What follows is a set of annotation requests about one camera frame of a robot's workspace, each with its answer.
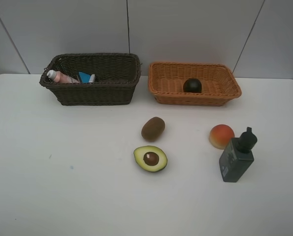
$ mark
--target peach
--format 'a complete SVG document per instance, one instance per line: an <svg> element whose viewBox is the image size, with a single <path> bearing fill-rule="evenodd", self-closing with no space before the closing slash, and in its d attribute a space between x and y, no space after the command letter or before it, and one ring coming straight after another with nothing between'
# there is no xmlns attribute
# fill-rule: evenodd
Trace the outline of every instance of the peach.
<svg viewBox="0 0 293 236"><path fill-rule="evenodd" d="M225 149L234 137L234 131L228 125L219 124L211 129L209 141L215 148Z"/></svg>

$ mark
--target dark ball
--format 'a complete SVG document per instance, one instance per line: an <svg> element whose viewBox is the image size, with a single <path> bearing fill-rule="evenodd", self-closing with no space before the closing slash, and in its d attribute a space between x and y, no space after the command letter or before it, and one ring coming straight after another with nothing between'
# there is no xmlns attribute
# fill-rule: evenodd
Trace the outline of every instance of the dark ball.
<svg viewBox="0 0 293 236"><path fill-rule="evenodd" d="M202 92L202 84L198 79L188 79L184 83L184 92Z"/></svg>

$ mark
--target white tabletop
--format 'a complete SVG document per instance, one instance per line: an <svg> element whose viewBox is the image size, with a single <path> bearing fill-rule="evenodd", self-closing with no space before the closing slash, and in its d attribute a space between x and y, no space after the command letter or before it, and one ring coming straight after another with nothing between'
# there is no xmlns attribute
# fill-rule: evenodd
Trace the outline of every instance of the white tabletop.
<svg viewBox="0 0 293 236"><path fill-rule="evenodd" d="M0 236L293 236L293 80L237 79L223 107L158 104L141 77L125 106L65 107L39 75L0 75ZM168 157L143 171L144 123ZM222 181L210 129L253 128L255 161Z"/></svg>

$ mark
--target avocado half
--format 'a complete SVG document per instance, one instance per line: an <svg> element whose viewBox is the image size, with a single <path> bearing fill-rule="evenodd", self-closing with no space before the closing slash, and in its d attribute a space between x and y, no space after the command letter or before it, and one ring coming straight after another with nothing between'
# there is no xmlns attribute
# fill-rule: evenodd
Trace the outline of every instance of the avocado half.
<svg viewBox="0 0 293 236"><path fill-rule="evenodd" d="M166 154L155 146L143 146L134 150L137 164L144 170L157 172L163 170L167 163Z"/></svg>

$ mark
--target kiwi fruit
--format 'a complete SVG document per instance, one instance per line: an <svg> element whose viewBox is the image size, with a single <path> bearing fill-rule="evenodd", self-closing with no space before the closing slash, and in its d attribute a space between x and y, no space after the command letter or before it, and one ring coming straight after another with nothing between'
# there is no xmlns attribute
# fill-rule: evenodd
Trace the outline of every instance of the kiwi fruit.
<svg viewBox="0 0 293 236"><path fill-rule="evenodd" d="M149 142L156 141L165 130L165 122L159 117L153 117L142 128L142 137Z"/></svg>

